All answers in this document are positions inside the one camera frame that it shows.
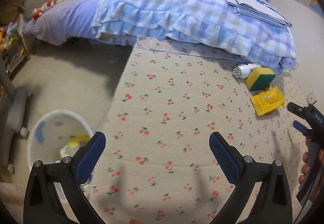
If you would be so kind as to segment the person right hand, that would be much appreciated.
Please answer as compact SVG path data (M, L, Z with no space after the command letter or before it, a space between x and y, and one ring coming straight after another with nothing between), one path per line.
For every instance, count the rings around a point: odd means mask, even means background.
M315 202L323 189L323 149L317 142L307 138L308 151L303 154L302 175L299 177L298 201L304 206L308 201Z

